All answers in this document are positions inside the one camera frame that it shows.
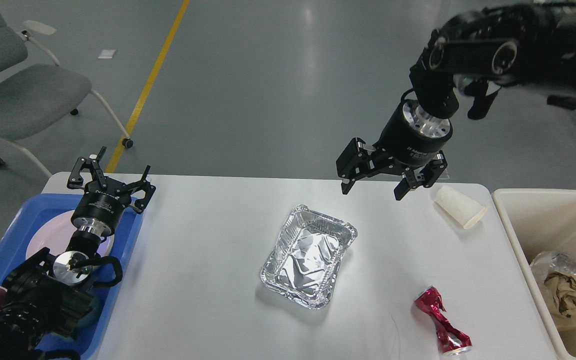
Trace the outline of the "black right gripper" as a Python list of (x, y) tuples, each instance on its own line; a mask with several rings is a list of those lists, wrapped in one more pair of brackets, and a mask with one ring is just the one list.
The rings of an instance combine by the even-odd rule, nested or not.
[(373, 146), (353, 137), (337, 158), (342, 194), (377, 174), (402, 175), (394, 188), (397, 201), (410, 191), (434, 186), (448, 168), (445, 154), (439, 151), (452, 135), (450, 119), (430, 115), (418, 100), (403, 100)]

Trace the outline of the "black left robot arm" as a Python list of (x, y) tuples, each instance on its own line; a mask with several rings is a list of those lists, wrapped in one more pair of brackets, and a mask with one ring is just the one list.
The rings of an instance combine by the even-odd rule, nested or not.
[(115, 234), (124, 211), (141, 214), (156, 187), (147, 176), (147, 165), (139, 180), (124, 183), (105, 175), (98, 155), (80, 157), (67, 181), (71, 190), (83, 195), (74, 209), (75, 231), (65, 251), (50, 253), (48, 247), (7, 274), (2, 281), (6, 294), (0, 305), (0, 360), (80, 359), (75, 350), (43, 351), (37, 348), (45, 335), (71, 337), (77, 325), (93, 312), (92, 289), (110, 289), (123, 278), (121, 261), (99, 253), (99, 246)]

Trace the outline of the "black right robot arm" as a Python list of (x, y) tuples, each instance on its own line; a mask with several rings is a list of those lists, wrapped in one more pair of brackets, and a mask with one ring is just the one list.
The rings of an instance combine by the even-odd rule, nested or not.
[(409, 69), (410, 89), (368, 145), (352, 138), (336, 160), (341, 191), (377, 174), (401, 176), (394, 197), (430, 188), (446, 170), (455, 91), (484, 119), (502, 88), (520, 86), (547, 103), (576, 109), (576, 0), (533, 1), (457, 14), (432, 30)]

